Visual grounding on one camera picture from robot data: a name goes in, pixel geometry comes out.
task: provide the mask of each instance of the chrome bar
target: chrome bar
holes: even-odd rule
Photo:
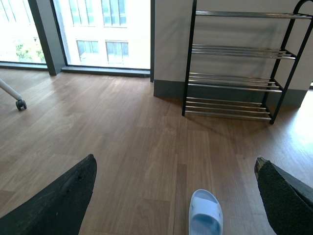
[[[199,107],[199,106],[186,106],[186,108],[193,108],[193,109],[209,109],[209,110],[241,112],[241,113],[252,113],[252,114],[269,114],[269,112],[257,112],[257,111],[240,110],[240,109],[222,109],[222,108]]]
[[[186,113],[196,113],[196,114],[209,114],[209,115],[218,115],[218,116],[226,116],[226,117],[237,117],[237,118],[252,118],[252,119],[263,119],[263,120],[271,120],[269,117],[253,117],[253,116],[244,116],[244,115],[236,115],[236,114],[220,114],[220,113],[209,113],[209,112],[198,112],[198,111],[185,111]]]
[[[260,53],[260,54],[288,54],[288,51],[286,50],[265,50],[265,49],[254,49],[254,48],[233,48],[233,47],[192,47],[192,50],[199,50],[199,51],[220,51],[220,52],[237,52],[237,53]]]
[[[285,51],[266,52],[261,50],[235,50],[235,49],[211,49],[211,48],[192,48],[193,51],[203,52],[229,52],[229,53],[243,53],[243,54],[258,54],[258,55],[291,55]]]
[[[196,16],[307,19],[307,20],[312,19],[312,16],[310,15],[294,13],[226,12],[226,11],[196,11]]]
[[[278,86],[268,86],[268,85],[253,85],[253,84],[245,84],[245,83],[225,83],[225,82],[216,82],[216,81],[197,81],[197,80],[189,80],[189,82],[192,82],[190,84],[218,84],[221,86],[245,86],[245,87],[264,87],[264,88],[272,88],[272,89],[280,89]]]
[[[243,88],[243,87],[228,87],[228,86],[203,85],[203,84],[192,84],[192,83],[188,83],[188,85],[189,86],[198,86],[198,87],[215,87],[215,88],[223,88],[223,89],[257,91],[257,92],[282,92],[281,90],[254,89],[254,88]]]
[[[243,108],[243,109],[262,109],[266,110],[263,107],[253,107],[253,106],[241,106],[241,105],[233,105],[233,104],[218,104],[218,103],[204,103],[204,102],[193,102],[193,101],[186,101],[189,104],[204,104],[204,105],[213,105],[213,106],[223,106],[223,107],[234,107],[234,108]]]
[[[275,84],[275,82],[270,81],[251,81],[251,80],[230,80],[230,79],[222,79],[222,78],[214,78],[214,77],[198,77],[198,76],[189,76],[189,78],[200,78],[200,79],[207,79],[207,80],[219,80],[219,81],[229,81],[229,82],[251,82],[251,83],[266,83],[266,84]]]
[[[292,59],[292,56],[272,56],[272,55],[258,55],[258,54],[239,54],[239,53],[218,53],[218,52],[204,52],[192,50],[193,54],[208,54],[208,55],[228,55],[228,56],[239,56],[239,57],[255,57],[255,58],[269,58],[269,59]]]
[[[266,78],[266,77],[244,77],[244,76],[219,75],[219,74],[208,74],[208,73],[198,73],[198,72],[190,72],[189,74],[207,75],[207,76],[214,76],[214,77],[236,77],[236,78],[251,78],[251,79],[266,79],[266,80],[270,80],[270,78]]]
[[[209,48],[209,49],[233,49],[233,50],[252,50],[252,51],[266,51],[266,52],[279,52],[280,48],[266,48],[266,47],[234,47],[234,46],[217,46],[217,45],[203,45],[192,44],[193,48]]]
[[[225,102],[225,103],[240,103],[240,104],[262,105],[262,103],[245,102],[245,101],[231,101],[231,100],[222,100],[222,99],[205,99],[205,98],[196,98],[196,97],[187,97],[187,99],[200,99],[200,100]]]

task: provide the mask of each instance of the gray baseboard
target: gray baseboard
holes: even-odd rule
[[[154,96],[183,98],[184,82],[154,80]],[[307,91],[289,89],[283,101],[283,106],[300,107]],[[262,102],[263,92],[226,90],[218,88],[190,87],[188,95],[198,98],[233,100],[246,102]],[[270,93],[268,105],[276,105],[280,94]]]
[[[144,78],[150,76],[150,70],[145,69],[105,68],[92,66],[65,66],[62,68],[62,72]]]
[[[46,64],[18,63],[0,61],[1,69],[48,71]]]

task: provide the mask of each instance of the white slipper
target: white slipper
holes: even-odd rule
[[[199,189],[191,197],[189,235],[222,235],[223,213],[218,200],[209,191]]]

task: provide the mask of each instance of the glass window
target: glass window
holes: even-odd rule
[[[104,26],[125,26],[125,0],[102,0]]]
[[[0,0],[0,31],[0,61],[45,63],[27,0]]]
[[[4,12],[6,14],[7,21],[10,22],[10,23],[16,22],[16,19],[15,19],[15,16],[13,14],[13,11],[12,11],[12,7],[11,7],[11,4],[10,4],[10,1],[9,0],[1,0],[1,3],[2,3],[2,7],[4,9]]]
[[[150,1],[127,6],[126,0],[53,2],[68,65],[150,68]],[[130,22],[131,27],[121,26]]]
[[[77,40],[77,48],[80,61],[83,62],[83,64],[98,62],[98,42]]]
[[[73,24],[94,24],[93,6],[91,0],[69,0]]]
[[[128,43],[106,42],[108,62],[110,64],[124,64],[128,59]]]

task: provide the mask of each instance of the white wall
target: white wall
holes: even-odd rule
[[[292,12],[297,0],[198,0],[198,10]],[[155,79],[184,81],[192,0],[156,1]],[[300,12],[313,14],[313,3]],[[194,43],[244,47],[280,47],[289,20],[197,17]],[[309,20],[297,21],[287,49],[297,53]],[[313,33],[301,57],[290,89],[307,90],[313,80]],[[224,75],[270,76],[275,60],[197,55],[191,71]],[[281,61],[277,80],[287,79],[292,62]]]

